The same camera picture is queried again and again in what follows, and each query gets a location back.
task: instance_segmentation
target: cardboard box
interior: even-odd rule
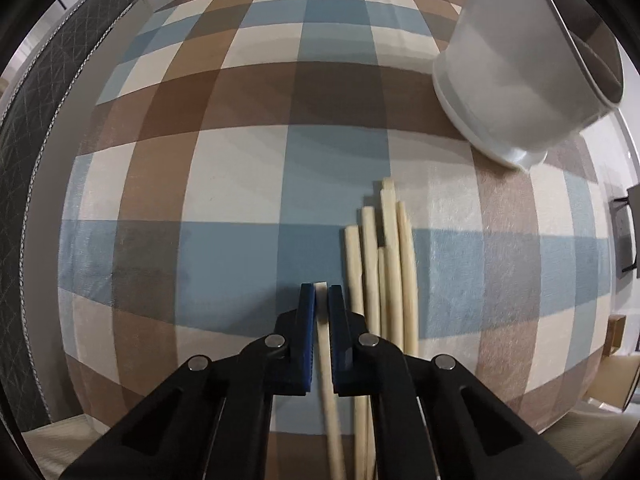
[[[622,346],[622,335],[625,331],[626,316],[612,314],[607,323],[607,336],[602,347],[603,357],[610,356]]]

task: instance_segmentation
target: silver screw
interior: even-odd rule
[[[358,338],[358,343],[360,343],[362,346],[375,346],[379,343],[379,341],[380,338],[377,335],[372,334],[371,332],[360,334],[360,337]]]
[[[209,360],[204,357],[204,355],[194,355],[191,359],[189,359],[189,363],[187,364],[187,366],[192,372],[199,372],[200,370],[204,370],[207,366],[209,366]]]
[[[442,354],[436,357],[435,363],[441,370],[453,370],[456,360],[450,355]]]
[[[280,348],[285,339],[280,334],[270,334],[264,339],[264,344],[269,348]]]

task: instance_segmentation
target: white container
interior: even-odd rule
[[[433,85],[476,148],[527,171],[620,103],[622,64],[585,0],[466,0]]]

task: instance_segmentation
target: bundle of chopsticks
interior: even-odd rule
[[[365,316],[371,333],[388,339],[405,354],[417,356],[418,283],[414,238],[406,205],[396,201],[396,188],[390,178],[382,181],[380,203],[382,247],[378,246],[376,211],[371,206],[362,208],[362,232],[357,225],[347,226],[344,230],[351,309]],[[332,480],[346,480],[331,382],[325,283],[316,284],[316,305],[322,407],[331,477]],[[376,448],[369,397],[354,398],[353,431],[354,480],[372,480],[376,475]]]

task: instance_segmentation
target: checkered tablecloth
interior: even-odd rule
[[[422,355],[453,354],[537,430],[575,403],[609,315],[604,200],[581,137],[525,174],[449,123],[431,63],[463,4],[176,0],[149,19],[65,203],[60,319],[87,413],[114,424],[189,356],[270,332],[300,283],[344,283],[341,230],[386,176],[414,225]],[[276,398],[272,430],[272,473],[328,475],[317,380]]]

